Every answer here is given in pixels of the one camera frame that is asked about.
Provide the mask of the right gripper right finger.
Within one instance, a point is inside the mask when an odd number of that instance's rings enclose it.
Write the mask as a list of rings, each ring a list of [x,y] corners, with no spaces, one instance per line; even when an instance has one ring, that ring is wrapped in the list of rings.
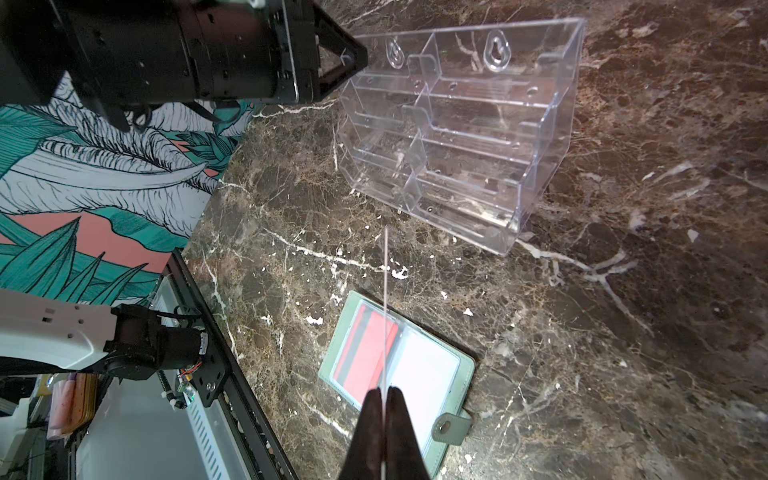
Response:
[[[429,480],[403,392],[390,387],[384,408],[384,478]]]

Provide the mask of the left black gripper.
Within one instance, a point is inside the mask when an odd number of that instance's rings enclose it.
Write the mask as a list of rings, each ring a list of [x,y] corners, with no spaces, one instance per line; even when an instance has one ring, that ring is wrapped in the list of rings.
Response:
[[[299,104],[324,100],[368,65],[367,49],[314,1],[296,21]],[[64,81],[117,129],[181,103],[281,96],[290,59],[260,1],[4,1],[1,101],[51,103]]]

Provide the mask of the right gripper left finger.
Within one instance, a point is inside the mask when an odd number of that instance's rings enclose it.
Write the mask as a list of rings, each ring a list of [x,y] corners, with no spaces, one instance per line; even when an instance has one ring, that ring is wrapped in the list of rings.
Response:
[[[339,480],[379,480],[383,465],[383,401],[379,388],[367,392],[339,473]]]

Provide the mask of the clear plastic organizer box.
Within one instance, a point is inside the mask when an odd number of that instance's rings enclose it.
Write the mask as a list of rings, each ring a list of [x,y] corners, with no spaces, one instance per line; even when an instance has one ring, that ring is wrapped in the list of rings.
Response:
[[[582,18],[361,37],[340,93],[351,187],[489,252],[523,232],[569,148]]]

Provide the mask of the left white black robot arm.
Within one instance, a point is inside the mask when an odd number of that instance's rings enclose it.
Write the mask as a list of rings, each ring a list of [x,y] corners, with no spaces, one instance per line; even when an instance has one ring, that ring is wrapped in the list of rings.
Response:
[[[325,99],[366,49],[313,1],[1,5],[1,371],[163,360],[150,298],[254,110]]]

